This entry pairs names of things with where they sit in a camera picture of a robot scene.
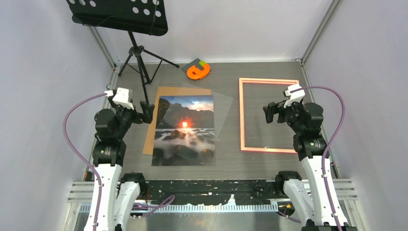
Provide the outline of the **pink wooden picture frame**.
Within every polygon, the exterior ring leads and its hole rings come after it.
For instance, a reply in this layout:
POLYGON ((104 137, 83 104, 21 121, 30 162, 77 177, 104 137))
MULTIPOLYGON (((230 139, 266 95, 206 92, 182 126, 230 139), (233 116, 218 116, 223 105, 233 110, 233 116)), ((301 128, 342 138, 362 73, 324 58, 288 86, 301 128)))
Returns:
POLYGON ((271 84, 271 85, 293 85, 299 84, 298 80, 292 79, 269 79, 269 78, 239 78, 239 109, 240 109, 240 150, 244 152, 257 153, 283 153, 296 154, 294 149, 258 148, 245 146, 245 117, 244 117, 244 83, 271 84))

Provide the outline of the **transparent acrylic sheet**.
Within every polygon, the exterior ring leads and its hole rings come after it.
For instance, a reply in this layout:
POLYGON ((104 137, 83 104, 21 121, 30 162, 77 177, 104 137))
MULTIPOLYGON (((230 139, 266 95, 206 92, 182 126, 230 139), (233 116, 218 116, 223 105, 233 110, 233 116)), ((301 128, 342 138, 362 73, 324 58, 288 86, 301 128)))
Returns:
POLYGON ((212 95, 214 100, 214 120, 215 120, 215 139, 219 140, 219 135, 223 129, 227 115, 234 102, 230 96, 221 94, 219 90, 212 90, 209 87, 199 87, 189 83, 182 83, 179 87, 159 86, 156 91, 154 104, 158 107, 160 96, 196 96, 212 95))

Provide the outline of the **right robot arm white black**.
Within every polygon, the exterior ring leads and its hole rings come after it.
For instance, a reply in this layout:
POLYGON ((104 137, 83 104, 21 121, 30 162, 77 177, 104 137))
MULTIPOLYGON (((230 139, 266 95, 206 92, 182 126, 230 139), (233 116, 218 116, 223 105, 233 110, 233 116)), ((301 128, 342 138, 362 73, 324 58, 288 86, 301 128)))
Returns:
POLYGON ((307 175, 309 192, 296 171, 280 171, 275 177, 275 193, 288 197, 299 216, 303 231, 356 231, 345 217, 335 191, 330 164, 321 135, 323 108, 315 103, 271 102, 263 107, 266 122, 278 115, 294 132, 293 147, 307 175))

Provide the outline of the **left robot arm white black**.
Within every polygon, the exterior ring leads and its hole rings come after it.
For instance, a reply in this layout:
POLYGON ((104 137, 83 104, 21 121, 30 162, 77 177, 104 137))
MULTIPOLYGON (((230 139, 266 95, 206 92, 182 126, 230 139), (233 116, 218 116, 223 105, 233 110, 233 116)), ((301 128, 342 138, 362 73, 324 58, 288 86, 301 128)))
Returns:
POLYGON ((95 183, 86 231, 126 230, 135 200, 144 198, 148 191, 143 174, 121 174, 127 147, 123 138, 132 124, 151 123, 154 105, 140 102, 139 113, 131 100, 114 101, 112 96, 108 100, 112 109, 102 109, 94 117, 95 183))

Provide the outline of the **landscape sunset photo print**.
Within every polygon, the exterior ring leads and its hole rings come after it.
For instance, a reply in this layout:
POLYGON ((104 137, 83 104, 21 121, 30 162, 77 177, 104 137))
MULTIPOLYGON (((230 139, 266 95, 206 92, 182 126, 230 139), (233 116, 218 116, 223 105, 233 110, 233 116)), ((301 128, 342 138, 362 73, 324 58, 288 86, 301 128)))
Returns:
POLYGON ((212 95, 159 98, 152 166, 212 166, 215 143, 212 95))

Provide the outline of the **brown cardboard backing board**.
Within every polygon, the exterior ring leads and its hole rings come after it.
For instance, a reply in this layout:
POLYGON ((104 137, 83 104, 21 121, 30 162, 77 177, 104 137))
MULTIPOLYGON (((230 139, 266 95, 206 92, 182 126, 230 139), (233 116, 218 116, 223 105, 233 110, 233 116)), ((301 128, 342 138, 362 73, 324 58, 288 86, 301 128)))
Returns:
POLYGON ((193 95, 211 95, 211 89, 203 88, 185 88, 185 87, 163 87, 159 86, 154 100, 155 109, 153 111, 153 121, 148 126, 146 139, 143 147, 143 154, 152 155, 154 146, 154 134, 157 122, 158 102, 160 96, 193 96, 193 95))

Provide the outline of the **orange tape dispenser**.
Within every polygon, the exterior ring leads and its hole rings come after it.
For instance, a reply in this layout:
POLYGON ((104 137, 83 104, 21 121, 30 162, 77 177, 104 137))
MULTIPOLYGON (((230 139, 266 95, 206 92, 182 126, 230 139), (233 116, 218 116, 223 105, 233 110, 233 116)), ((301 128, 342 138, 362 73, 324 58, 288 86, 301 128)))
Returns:
POLYGON ((187 77, 193 80, 199 80, 206 77, 211 71, 211 67, 205 61, 200 61, 198 65, 202 68, 198 68, 196 65, 193 65, 187 69, 187 77))

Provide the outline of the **grey lego plate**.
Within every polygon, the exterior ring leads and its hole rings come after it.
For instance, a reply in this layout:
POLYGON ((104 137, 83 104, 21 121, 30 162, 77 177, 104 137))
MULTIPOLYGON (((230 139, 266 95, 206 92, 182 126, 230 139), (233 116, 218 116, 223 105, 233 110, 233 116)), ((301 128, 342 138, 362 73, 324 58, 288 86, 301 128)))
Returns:
POLYGON ((191 67, 194 67, 200 71, 204 70, 204 67, 200 64, 201 60, 199 58, 194 59, 193 61, 191 61, 190 63, 184 65, 181 70, 185 73, 187 73, 188 69, 190 69, 191 67))

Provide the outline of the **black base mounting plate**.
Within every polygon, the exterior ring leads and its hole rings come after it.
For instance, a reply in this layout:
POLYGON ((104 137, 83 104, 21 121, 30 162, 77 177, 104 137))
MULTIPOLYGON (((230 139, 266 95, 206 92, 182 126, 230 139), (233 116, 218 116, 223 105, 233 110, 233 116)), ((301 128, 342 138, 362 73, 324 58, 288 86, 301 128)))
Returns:
POLYGON ((141 186, 139 199, 157 205, 174 195, 172 205, 266 205, 270 199, 287 199, 274 180, 150 180, 141 186))

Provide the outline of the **black music stand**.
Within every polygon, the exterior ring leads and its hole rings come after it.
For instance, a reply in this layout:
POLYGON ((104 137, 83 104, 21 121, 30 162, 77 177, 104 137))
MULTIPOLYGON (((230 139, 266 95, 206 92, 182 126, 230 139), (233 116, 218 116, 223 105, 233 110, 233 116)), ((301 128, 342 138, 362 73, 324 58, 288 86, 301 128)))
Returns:
POLYGON ((155 76, 149 76, 142 54, 146 53, 176 68, 176 64, 161 57, 144 46, 138 45, 134 33, 149 36, 163 36, 168 32, 168 23, 164 1, 162 0, 69 0, 72 20, 77 24, 93 27, 104 27, 126 31, 132 46, 128 50, 128 57, 119 75, 122 75, 126 66, 130 66, 130 59, 137 59, 138 67, 134 69, 140 75, 145 99, 148 99, 146 85, 151 84, 155 76))

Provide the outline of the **aluminium rail front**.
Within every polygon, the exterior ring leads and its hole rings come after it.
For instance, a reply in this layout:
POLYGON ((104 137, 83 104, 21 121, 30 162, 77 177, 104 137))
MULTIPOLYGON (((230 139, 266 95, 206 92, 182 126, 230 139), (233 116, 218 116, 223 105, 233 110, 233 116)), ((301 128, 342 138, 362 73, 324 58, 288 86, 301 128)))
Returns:
MULTIPOLYGON (((266 205, 237 205, 233 198, 225 205, 167 205, 165 207, 157 209, 157 213, 221 213, 221 212, 275 212, 283 210, 283 208, 290 204, 290 199, 270 199, 266 205)), ((145 201, 137 198, 135 201, 137 204, 133 209, 134 213, 142 213, 144 210, 140 207, 140 204, 149 205, 146 212, 151 211, 152 207, 158 206, 161 202, 155 205, 153 202, 145 201)))

